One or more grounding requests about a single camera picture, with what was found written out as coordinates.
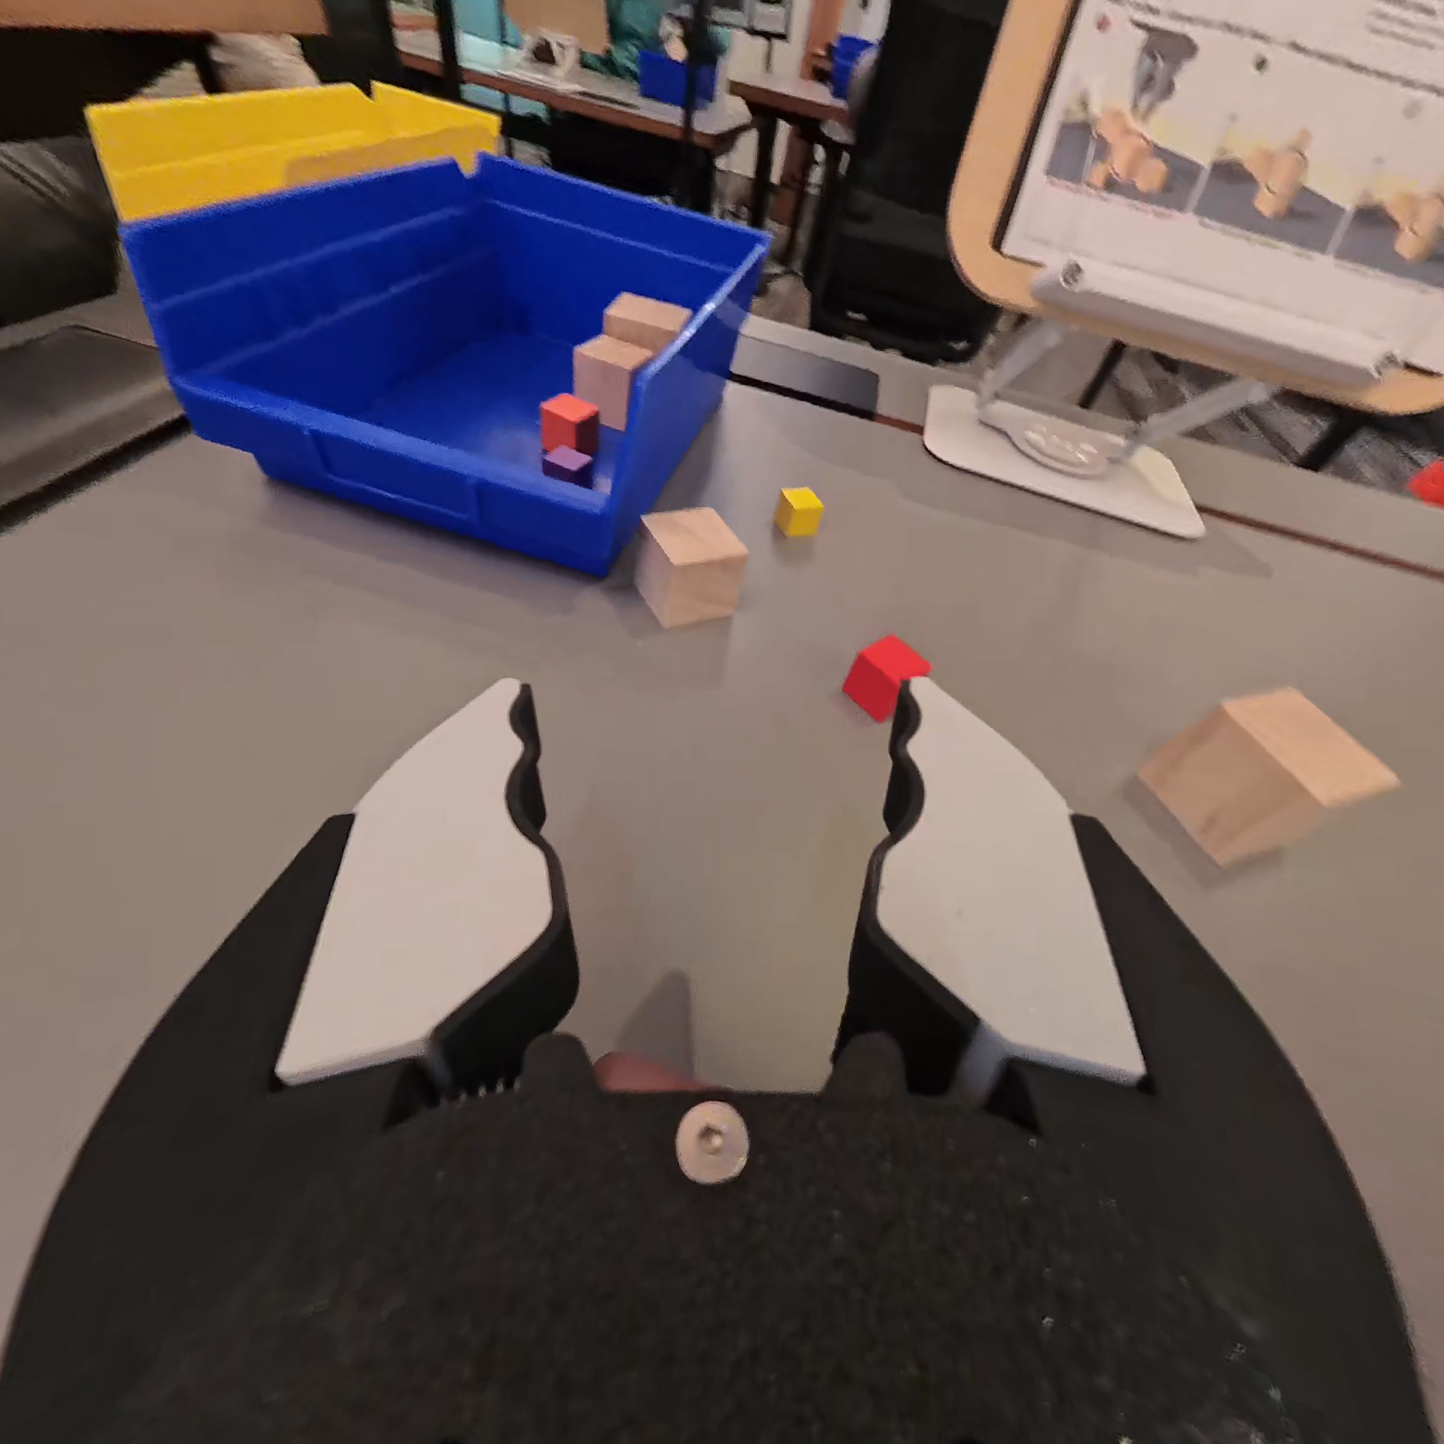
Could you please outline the large wooden cube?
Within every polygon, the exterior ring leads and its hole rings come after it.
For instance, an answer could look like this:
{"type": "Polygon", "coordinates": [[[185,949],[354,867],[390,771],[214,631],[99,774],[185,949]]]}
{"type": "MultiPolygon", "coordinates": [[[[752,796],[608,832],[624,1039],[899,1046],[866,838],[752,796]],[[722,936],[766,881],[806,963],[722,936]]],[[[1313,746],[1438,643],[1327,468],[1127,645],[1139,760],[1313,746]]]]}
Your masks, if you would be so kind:
{"type": "Polygon", "coordinates": [[[1401,788],[1387,764],[1296,688],[1217,703],[1136,774],[1222,869],[1284,850],[1330,813],[1401,788]]]}
{"type": "Polygon", "coordinates": [[[649,356],[663,353],[692,322],[692,310],[672,301],[622,293],[603,313],[603,334],[649,356]]]}

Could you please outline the wooden display board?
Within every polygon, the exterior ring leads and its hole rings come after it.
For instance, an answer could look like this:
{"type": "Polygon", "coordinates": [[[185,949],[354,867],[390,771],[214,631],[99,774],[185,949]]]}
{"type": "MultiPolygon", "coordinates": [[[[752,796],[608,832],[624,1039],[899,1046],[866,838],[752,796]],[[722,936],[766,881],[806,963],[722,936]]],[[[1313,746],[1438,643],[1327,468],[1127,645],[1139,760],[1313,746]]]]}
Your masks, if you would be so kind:
{"type": "Polygon", "coordinates": [[[1208,330],[1168,318],[1139,301],[1107,301],[1098,312],[1072,291],[1065,291],[1060,301],[1034,293],[1043,267],[1005,257],[998,236],[1017,198],[1034,122],[1050,95],[1076,9],[1070,2],[1012,2],[1003,9],[945,215],[950,260],[960,281],[1007,313],[1330,404],[1380,416],[1418,416],[1438,410],[1440,377],[1414,368],[1397,367],[1380,379],[1346,380],[1342,372],[1325,375],[1320,365],[1284,351],[1260,330],[1208,330]]]}

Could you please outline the white folding stand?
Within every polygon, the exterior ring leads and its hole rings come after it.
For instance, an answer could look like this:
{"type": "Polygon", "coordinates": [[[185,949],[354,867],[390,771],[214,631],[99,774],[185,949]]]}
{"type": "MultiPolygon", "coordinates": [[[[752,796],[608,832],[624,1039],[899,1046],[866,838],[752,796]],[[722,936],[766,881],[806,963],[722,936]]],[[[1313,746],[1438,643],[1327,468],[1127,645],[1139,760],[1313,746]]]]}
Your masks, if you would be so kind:
{"type": "Polygon", "coordinates": [[[1402,365],[1397,344],[1380,337],[1096,258],[1065,257],[1041,269],[1031,296],[1060,318],[1024,329],[976,391],[933,385],[926,452],[964,473],[1181,540],[1198,540],[1203,523],[1160,440],[1265,403],[1275,385],[1261,380],[1263,372],[1358,389],[1402,365]],[[1083,320],[1103,324],[1112,337],[1151,330],[1174,344],[1222,353],[1241,363],[1239,379],[1155,413],[1124,435],[1005,401],[1003,391],[1083,320]]]}

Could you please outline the white instruction sheet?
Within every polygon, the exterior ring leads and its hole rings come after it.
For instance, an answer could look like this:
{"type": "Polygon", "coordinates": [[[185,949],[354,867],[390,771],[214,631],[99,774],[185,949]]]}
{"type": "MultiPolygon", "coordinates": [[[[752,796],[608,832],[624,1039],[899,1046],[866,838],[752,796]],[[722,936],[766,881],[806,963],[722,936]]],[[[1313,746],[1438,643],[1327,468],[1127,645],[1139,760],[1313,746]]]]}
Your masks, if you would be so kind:
{"type": "Polygon", "coordinates": [[[1440,4],[1074,4],[998,248],[1440,375],[1440,179],[1440,4]]]}

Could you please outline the medium wooden cube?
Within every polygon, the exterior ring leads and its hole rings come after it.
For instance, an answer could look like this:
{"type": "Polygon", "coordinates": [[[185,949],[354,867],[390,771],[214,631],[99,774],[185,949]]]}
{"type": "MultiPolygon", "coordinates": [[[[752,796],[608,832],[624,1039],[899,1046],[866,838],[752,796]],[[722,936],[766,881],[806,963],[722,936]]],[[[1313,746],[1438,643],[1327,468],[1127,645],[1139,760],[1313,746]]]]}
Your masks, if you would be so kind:
{"type": "Polygon", "coordinates": [[[677,630],[725,621],[740,602],[747,547],[711,508],[641,518],[634,587],[656,623],[677,630]]]}
{"type": "Polygon", "coordinates": [[[634,382],[654,358],[648,348],[599,334],[572,348],[570,392],[598,410],[605,428],[624,432],[634,382]]]}

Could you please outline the blue plastic bin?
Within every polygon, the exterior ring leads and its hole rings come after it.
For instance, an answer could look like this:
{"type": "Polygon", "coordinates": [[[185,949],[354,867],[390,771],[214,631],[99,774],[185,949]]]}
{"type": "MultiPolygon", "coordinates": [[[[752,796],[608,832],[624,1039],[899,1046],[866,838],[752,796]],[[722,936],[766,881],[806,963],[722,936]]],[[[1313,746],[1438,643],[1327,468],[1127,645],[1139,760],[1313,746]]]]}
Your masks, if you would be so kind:
{"type": "Polygon", "coordinates": [[[120,229],[192,432],[280,480],[605,576],[722,403],[768,241],[481,155],[120,229]],[[606,430],[544,477],[539,410],[617,296],[689,312],[606,430]]]}

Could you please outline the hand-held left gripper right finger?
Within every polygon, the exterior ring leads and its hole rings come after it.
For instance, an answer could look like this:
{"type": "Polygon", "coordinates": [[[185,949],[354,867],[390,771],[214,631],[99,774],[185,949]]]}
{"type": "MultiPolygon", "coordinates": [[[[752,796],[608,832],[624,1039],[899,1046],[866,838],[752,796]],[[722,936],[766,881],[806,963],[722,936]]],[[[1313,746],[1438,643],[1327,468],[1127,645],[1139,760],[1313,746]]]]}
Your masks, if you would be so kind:
{"type": "Polygon", "coordinates": [[[1143,1049],[1055,786],[928,678],[902,683],[888,752],[840,1047],[892,1039],[912,1094],[995,1094],[1019,1063],[1141,1085],[1143,1049]]]}

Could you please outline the yellow plastic bin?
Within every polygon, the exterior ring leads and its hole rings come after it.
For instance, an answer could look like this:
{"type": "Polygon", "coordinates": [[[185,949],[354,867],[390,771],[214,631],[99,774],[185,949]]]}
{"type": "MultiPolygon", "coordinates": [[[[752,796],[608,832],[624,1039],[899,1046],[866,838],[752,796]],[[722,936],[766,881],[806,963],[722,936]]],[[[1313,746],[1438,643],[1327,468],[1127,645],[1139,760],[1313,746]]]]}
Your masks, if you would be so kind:
{"type": "Polygon", "coordinates": [[[452,159],[476,171],[500,119],[374,81],[92,104],[84,121],[122,224],[452,159]]]}

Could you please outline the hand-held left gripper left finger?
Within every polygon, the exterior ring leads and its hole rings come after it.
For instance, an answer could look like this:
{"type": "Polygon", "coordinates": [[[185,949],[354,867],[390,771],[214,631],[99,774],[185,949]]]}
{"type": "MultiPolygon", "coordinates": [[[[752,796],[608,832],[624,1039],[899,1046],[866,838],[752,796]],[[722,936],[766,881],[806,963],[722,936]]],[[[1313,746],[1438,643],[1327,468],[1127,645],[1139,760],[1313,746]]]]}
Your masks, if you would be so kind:
{"type": "Polygon", "coordinates": [[[285,1087],[417,1066],[440,1094],[507,1089],[579,991],[543,838],[531,688],[500,679],[429,731],[350,817],[278,1058],[285,1087]]]}

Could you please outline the small blue bin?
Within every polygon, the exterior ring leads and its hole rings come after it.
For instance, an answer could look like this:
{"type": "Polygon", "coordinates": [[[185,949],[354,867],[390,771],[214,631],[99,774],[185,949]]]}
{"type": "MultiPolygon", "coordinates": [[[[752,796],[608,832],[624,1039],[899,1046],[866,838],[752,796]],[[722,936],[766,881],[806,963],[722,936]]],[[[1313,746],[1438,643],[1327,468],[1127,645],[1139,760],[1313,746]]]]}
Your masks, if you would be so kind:
{"type": "MultiPolygon", "coordinates": [[[[692,109],[703,110],[716,98],[716,67],[720,54],[697,61],[692,78],[692,109]]],[[[644,49],[637,54],[637,91],[641,98],[684,107],[687,95],[689,62],[675,61],[661,49],[644,49]]]]}

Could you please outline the black office chair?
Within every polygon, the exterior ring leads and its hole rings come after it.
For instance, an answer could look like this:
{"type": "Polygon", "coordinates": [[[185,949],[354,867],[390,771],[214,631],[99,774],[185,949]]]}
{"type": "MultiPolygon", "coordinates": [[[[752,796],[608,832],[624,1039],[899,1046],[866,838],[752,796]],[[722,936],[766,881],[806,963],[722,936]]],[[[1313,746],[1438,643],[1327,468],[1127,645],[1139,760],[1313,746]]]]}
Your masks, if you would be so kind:
{"type": "Polygon", "coordinates": [[[923,365],[964,365],[998,310],[954,269],[945,217],[1003,2],[895,2],[845,169],[814,224],[807,327],[923,365]]]}

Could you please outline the brown wooden desk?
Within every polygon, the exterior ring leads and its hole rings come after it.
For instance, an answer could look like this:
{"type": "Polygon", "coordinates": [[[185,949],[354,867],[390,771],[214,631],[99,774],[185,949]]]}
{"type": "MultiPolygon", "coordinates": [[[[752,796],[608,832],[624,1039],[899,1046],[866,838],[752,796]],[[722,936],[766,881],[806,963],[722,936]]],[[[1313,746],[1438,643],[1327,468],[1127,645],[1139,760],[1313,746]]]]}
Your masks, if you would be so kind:
{"type": "Polygon", "coordinates": [[[512,49],[465,31],[455,38],[455,49],[460,85],[660,140],[682,141],[689,134],[692,147],[713,157],[728,153],[756,124],[739,97],[722,95],[699,107],[685,124],[680,107],[644,98],[634,85],[617,78],[582,74],[581,81],[555,85],[546,74],[522,66],[512,49]]]}

